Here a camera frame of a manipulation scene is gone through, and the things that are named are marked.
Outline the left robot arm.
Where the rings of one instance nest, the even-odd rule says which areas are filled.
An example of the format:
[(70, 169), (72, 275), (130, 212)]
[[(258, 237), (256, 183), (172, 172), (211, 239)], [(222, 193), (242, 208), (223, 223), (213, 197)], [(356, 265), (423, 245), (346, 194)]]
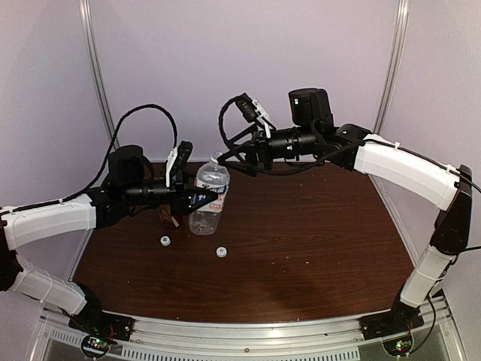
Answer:
[(145, 177), (153, 167), (142, 148), (123, 146), (108, 155), (108, 173), (101, 186), (67, 200), (2, 208), (1, 289), (78, 315), (92, 334), (105, 331), (107, 315), (88, 305), (93, 297), (87, 296), (81, 286), (21, 261), (17, 249), (55, 235), (113, 226), (129, 216), (135, 206), (154, 209), (168, 205), (173, 214), (188, 215), (217, 200), (215, 192), (189, 183), (191, 175), (184, 167), (191, 152), (192, 144), (181, 142), (168, 156), (165, 176), (154, 179)]

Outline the clear water bottle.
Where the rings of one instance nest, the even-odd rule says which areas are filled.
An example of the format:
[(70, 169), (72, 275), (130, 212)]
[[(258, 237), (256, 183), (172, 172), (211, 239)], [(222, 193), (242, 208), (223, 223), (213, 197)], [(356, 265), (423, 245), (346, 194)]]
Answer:
[(212, 235), (219, 225), (231, 180), (228, 169), (219, 164), (221, 155), (222, 152), (216, 150), (210, 161), (203, 164), (196, 174), (195, 186), (215, 193), (216, 197), (210, 200), (207, 194), (195, 195), (193, 204), (203, 204), (189, 215), (189, 228), (195, 235)]

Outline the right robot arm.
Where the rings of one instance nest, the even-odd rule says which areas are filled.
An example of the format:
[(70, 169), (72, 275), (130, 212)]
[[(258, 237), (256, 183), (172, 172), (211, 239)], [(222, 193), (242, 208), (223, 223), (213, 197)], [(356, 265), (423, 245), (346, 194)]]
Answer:
[(292, 169), (291, 174), (330, 162), (379, 177), (433, 204), (439, 214), (431, 239), (391, 310), (383, 315), (390, 331), (400, 332), (412, 323), (434, 285), (467, 249), (477, 189), (471, 170), (436, 162), (354, 124), (336, 126), (325, 89), (295, 89), (288, 97), (294, 123), (288, 129), (276, 128), (259, 100), (246, 93), (229, 99), (218, 117), (219, 133), (228, 148), (219, 162), (225, 165), (235, 157), (240, 162), (235, 170), (244, 174), (280, 176), (281, 171), (272, 169), (275, 160), (312, 156), (314, 162)]

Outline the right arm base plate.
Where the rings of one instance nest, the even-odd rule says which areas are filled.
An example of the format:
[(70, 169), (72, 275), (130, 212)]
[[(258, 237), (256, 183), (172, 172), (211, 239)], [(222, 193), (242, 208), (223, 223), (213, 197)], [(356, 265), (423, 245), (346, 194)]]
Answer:
[(381, 340), (383, 350), (397, 358), (407, 356), (413, 349), (412, 331), (424, 325), (419, 315), (409, 317), (393, 311), (363, 316), (359, 322), (365, 341)]

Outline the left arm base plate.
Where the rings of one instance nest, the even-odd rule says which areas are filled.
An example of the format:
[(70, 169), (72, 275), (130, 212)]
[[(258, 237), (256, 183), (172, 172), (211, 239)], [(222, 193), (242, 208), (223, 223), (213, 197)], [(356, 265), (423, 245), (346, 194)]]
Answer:
[(132, 317), (101, 312), (99, 317), (66, 314), (72, 329), (85, 333), (80, 350), (88, 359), (99, 359), (120, 348), (121, 341), (129, 341), (134, 326)]

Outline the white water bottle cap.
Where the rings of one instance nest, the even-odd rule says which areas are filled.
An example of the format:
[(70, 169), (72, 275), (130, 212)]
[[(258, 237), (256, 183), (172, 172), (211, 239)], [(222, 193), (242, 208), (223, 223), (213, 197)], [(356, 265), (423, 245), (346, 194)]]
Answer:
[(228, 250), (226, 247), (218, 247), (216, 249), (216, 255), (219, 257), (219, 258), (224, 258), (228, 255)]

